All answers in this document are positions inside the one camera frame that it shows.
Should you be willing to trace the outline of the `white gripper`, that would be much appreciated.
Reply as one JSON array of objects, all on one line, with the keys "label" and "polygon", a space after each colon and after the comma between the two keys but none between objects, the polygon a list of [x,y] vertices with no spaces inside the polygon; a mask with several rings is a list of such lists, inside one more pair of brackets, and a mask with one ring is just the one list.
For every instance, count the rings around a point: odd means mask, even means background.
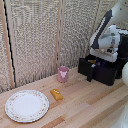
[{"label": "white gripper", "polygon": [[[117,55],[118,55],[117,52],[115,52],[115,53],[102,52],[100,50],[95,50],[93,48],[90,49],[90,54],[94,55],[96,57],[99,57],[101,59],[104,59],[106,61],[109,61],[109,62],[115,62],[117,60]],[[105,61],[101,61],[100,66],[104,67]]]}]

